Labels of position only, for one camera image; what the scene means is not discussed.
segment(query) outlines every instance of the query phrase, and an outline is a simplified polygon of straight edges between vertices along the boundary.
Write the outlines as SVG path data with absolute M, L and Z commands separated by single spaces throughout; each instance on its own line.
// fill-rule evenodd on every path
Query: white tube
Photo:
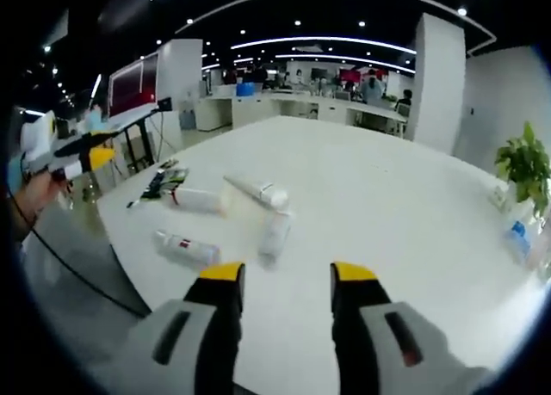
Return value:
M 216 193 L 176 186 L 165 190 L 163 197 L 190 212 L 223 214 L 220 196 Z
M 240 176 L 224 176 L 224 178 L 236 188 L 275 210 L 282 210 L 289 203 L 287 191 L 278 188 L 272 182 L 253 182 Z
M 155 231 L 153 239 L 159 251 L 167 256 L 183 257 L 205 266 L 220 262 L 220 249 L 217 246 L 181 238 L 164 230 Z
M 261 255 L 278 257 L 285 245 L 291 228 L 291 216 L 287 213 L 274 212 L 268 217 L 266 228 L 258 247 Z

